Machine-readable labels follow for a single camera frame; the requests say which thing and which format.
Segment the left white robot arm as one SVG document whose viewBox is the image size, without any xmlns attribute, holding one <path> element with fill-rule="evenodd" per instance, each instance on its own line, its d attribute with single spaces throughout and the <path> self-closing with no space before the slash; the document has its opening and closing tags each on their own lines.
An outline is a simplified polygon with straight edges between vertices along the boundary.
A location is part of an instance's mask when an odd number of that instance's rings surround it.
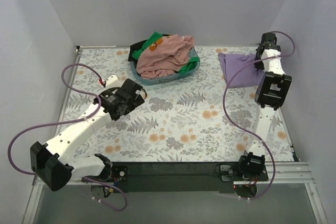
<svg viewBox="0 0 336 224">
<path fill-rule="evenodd" d="M 112 176 L 112 161 L 102 154 L 74 158 L 73 154 L 95 132 L 112 121 L 128 115 L 145 102 L 145 89 L 131 79 L 123 83 L 116 76 L 108 80 L 79 122 L 70 124 L 46 143 L 34 143 L 30 148 L 32 171 L 52 190 L 62 189 L 71 179 L 91 179 L 106 182 Z"/>
</svg>

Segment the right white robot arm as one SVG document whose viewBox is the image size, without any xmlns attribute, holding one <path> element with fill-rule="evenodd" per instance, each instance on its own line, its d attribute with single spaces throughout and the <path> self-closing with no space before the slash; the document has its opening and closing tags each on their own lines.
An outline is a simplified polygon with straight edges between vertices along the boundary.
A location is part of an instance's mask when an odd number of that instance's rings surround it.
<svg viewBox="0 0 336 224">
<path fill-rule="evenodd" d="M 254 67 L 262 73 L 255 93 L 257 113 L 252 139 L 239 159 L 238 176 L 242 180 L 260 179 L 266 173 L 265 143 L 276 111 L 284 104 L 292 77 L 285 74 L 281 64 L 281 48 L 276 32 L 264 33 L 256 49 Z"/>
</svg>

